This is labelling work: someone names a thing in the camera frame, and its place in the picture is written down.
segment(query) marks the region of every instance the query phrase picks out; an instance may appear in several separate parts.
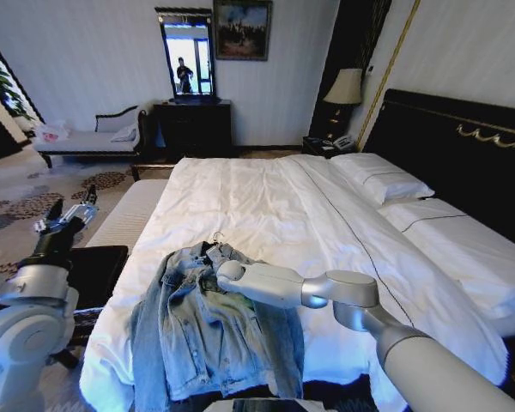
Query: green leaves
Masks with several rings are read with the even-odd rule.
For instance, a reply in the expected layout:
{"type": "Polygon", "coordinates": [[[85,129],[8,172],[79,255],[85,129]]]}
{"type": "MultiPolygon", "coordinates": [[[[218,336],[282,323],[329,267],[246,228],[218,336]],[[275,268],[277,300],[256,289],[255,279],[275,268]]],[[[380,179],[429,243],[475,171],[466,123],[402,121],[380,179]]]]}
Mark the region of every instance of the green leaves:
{"type": "Polygon", "coordinates": [[[2,105],[13,117],[22,116],[27,120],[33,120],[25,110],[23,98],[11,89],[14,85],[10,79],[9,73],[0,67],[0,101],[2,105]]]}

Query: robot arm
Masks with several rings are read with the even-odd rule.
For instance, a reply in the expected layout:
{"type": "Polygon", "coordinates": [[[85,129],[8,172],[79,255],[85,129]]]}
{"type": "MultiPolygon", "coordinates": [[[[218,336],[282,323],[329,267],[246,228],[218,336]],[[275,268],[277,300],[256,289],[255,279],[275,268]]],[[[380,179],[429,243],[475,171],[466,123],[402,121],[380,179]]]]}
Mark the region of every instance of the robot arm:
{"type": "Polygon", "coordinates": [[[370,276],[332,270],[304,279],[288,268],[227,261],[217,270],[227,291],[272,306],[319,308],[333,301],[343,326],[369,332],[381,366],[416,412],[515,412],[515,401],[425,333],[401,324],[379,303],[370,276]]]}
{"type": "Polygon", "coordinates": [[[57,202],[35,228],[33,254],[19,263],[15,277],[0,276],[0,411],[44,410],[39,376],[50,354],[65,348],[75,327],[78,293],[70,288],[68,253],[74,235],[96,213],[92,186],[80,204],[61,216],[57,202]]]}

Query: denim jacket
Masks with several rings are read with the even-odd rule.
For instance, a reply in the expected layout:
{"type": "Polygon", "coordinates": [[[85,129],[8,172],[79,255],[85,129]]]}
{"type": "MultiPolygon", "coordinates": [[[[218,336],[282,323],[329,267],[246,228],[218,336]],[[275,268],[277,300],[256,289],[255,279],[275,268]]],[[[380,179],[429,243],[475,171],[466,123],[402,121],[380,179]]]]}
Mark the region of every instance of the denim jacket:
{"type": "Polygon", "coordinates": [[[136,410],[168,411],[192,395],[264,384],[302,397],[297,312],[220,289],[215,272],[226,260],[253,263],[230,245],[205,242],[164,259],[130,320],[136,410]]]}

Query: lampshade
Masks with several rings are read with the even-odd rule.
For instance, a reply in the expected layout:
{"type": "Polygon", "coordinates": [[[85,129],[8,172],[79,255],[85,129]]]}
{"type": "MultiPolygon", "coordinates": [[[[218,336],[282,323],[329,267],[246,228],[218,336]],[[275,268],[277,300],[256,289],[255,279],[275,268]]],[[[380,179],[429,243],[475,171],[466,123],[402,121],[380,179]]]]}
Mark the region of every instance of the lampshade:
{"type": "Polygon", "coordinates": [[[324,101],[337,105],[361,103],[361,76],[361,69],[341,69],[324,101]]]}

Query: white duvet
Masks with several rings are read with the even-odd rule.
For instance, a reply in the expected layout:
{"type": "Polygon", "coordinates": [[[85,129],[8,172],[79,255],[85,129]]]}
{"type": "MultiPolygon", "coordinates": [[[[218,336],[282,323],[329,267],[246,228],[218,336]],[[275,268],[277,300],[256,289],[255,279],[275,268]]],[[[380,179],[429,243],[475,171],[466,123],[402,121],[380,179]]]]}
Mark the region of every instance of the white duvet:
{"type": "MultiPolygon", "coordinates": [[[[506,349],[470,298],[362,200],[333,162],[296,155],[276,160],[184,159],[173,170],[101,313],[86,349],[80,386],[97,410],[128,410],[133,371],[127,324],[160,261],[215,232],[253,259],[297,270],[374,276],[382,305],[413,323],[493,383],[506,349]]],[[[379,410],[406,403],[385,376],[367,333],[343,328],[331,305],[299,309],[305,336],[304,380],[347,384],[370,375],[379,410]]]]}

